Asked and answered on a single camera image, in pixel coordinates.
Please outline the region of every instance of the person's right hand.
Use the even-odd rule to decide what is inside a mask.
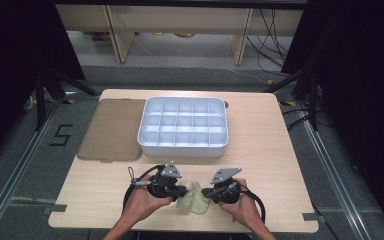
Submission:
[[[248,191],[245,179],[235,179],[241,185],[241,190]],[[236,203],[229,204],[220,202],[221,209],[232,214],[232,222],[238,221],[245,227],[248,227],[260,239],[275,239],[264,222],[261,220],[260,213],[257,210],[254,199],[245,193],[239,195]]]

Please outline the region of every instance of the table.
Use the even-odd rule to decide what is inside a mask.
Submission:
[[[201,187],[218,168],[240,167],[235,177],[265,204],[266,225],[273,232],[315,232],[317,221],[304,221],[313,213],[308,192],[276,97],[270,93],[199,92],[163,90],[105,90],[103,99],[147,99],[151,96],[219,97],[229,103],[229,143],[221,158],[163,158],[142,155],[136,161],[101,162],[74,158],[49,224],[55,228],[111,228],[122,211],[130,184],[128,166],[140,175],[150,167],[174,161],[182,180],[197,180]],[[250,232],[210,202],[203,215],[176,208],[172,203],[137,223],[134,230]]]

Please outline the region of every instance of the background table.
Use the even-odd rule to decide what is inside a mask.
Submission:
[[[57,228],[111,228],[122,211],[130,184],[127,168],[137,176],[156,164],[174,161],[182,180],[197,180],[201,187],[218,168],[240,167],[235,175],[265,204],[266,224],[273,232],[315,232],[317,221],[304,221],[313,213],[308,192],[280,112],[276,97],[269,93],[192,92],[159,90],[106,90],[102,99],[147,99],[151,96],[219,97],[229,103],[229,143],[221,158],[165,158],[142,155],[138,160],[101,162],[74,158],[57,199],[67,205],[53,212],[49,224]],[[204,215],[176,208],[161,208],[133,229],[165,231],[249,232],[210,202]]]

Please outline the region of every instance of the plastic organizer tray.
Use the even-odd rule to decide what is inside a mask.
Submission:
[[[219,98],[151,97],[137,139],[149,156],[220,157],[228,142],[225,103]]]

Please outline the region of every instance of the silver bracket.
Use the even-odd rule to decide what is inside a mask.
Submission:
[[[242,168],[224,168],[218,169],[213,179],[210,181],[211,184],[222,183],[227,179],[233,177],[235,174],[242,171]]]
[[[182,178],[182,174],[180,174],[179,170],[177,169],[173,161],[167,164],[167,166],[161,172],[161,176],[171,177],[171,178]]]

